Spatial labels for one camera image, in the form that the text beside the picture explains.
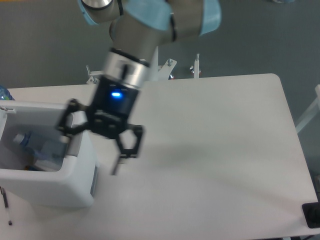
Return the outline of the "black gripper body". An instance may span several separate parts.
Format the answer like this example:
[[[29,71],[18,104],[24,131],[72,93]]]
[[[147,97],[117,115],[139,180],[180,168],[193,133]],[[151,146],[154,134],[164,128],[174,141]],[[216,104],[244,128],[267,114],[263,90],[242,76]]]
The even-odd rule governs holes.
[[[128,118],[138,95],[138,89],[102,76],[87,108],[88,129],[108,139],[115,139],[128,129]]]

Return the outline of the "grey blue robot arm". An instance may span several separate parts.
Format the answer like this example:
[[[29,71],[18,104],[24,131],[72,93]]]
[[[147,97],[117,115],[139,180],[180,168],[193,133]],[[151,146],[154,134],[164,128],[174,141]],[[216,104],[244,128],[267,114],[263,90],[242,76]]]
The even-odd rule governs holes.
[[[110,1],[83,0],[95,23],[115,20],[110,48],[89,105],[71,99],[57,129],[66,138],[89,130],[116,141],[119,155],[112,174],[124,159],[136,158],[144,134],[142,125],[128,122],[142,85],[150,78],[152,58],[159,45],[202,36],[221,24],[217,0],[129,0],[118,2],[118,13],[106,16]]]

